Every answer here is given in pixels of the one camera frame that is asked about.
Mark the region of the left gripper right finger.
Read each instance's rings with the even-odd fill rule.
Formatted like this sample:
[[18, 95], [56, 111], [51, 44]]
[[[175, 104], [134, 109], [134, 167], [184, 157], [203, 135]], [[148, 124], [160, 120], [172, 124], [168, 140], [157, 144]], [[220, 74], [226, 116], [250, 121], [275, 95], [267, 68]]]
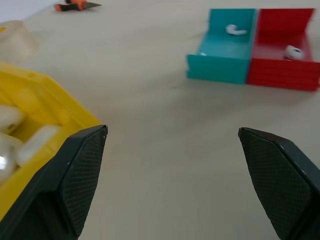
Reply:
[[257, 197], [280, 240], [320, 240], [320, 169], [289, 139], [241, 127]]

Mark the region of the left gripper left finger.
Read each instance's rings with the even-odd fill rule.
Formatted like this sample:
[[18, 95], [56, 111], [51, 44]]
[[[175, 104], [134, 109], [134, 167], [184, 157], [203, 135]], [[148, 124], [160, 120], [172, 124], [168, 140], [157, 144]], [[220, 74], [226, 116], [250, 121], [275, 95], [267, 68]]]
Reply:
[[98, 185], [107, 125], [69, 136], [0, 220], [0, 240], [78, 240]]

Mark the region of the yellow plastic bin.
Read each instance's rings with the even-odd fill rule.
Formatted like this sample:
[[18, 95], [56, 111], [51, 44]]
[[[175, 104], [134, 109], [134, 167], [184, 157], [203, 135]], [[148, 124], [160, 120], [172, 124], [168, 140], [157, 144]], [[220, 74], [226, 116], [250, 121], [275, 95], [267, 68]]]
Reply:
[[58, 133], [25, 166], [0, 185], [0, 221], [34, 174], [80, 130], [100, 125], [80, 103], [48, 75], [0, 62], [0, 104], [18, 107], [26, 117], [11, 133], [26, 142], [39, 128], [58, 125]]

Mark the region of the red plastic tray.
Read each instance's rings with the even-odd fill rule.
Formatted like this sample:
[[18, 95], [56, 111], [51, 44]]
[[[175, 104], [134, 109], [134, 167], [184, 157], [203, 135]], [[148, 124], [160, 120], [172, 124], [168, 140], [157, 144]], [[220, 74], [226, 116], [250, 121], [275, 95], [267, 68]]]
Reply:
[[[302, 91], [319, 88], [320, 62], [313, 58], [307, 35], [314, 11], [313, 8], [259, 10], [248, 84]], [[286, 59], [288, 45], [303, 50], [303, 59]]]

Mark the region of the teal plastic tray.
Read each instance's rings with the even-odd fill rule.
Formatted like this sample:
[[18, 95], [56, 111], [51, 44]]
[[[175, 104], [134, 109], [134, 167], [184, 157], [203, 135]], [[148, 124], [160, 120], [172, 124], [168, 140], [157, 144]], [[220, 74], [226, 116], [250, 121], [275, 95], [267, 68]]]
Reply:
[[[258, 17], [256, 8], [212, 8], [207, 31], [196, 53], [186, 55], [189, 79], [245, 84], [252, 58]], [[246, 35], [226, 33], [227, 25]]]

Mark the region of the translucent tape roll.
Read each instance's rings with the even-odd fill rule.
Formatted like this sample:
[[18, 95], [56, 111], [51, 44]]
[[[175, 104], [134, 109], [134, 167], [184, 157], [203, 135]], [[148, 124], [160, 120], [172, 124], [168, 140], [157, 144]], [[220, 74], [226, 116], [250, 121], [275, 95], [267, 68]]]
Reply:
[[37, 50], [38, 45], [21, 20], [0, 22], [0, 62], [21, 62]]

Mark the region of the orange black pliers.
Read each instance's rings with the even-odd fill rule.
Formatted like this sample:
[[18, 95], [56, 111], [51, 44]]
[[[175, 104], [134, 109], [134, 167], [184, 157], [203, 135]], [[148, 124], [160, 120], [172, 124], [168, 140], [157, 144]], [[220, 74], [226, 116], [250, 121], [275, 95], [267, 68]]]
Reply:
[[64, 4], [55, 4], [54, 8], [58, 12], [84, 11], [86, 9], [100, 7], [101, 4], [88, 2], [87, 0], [65, 0]]

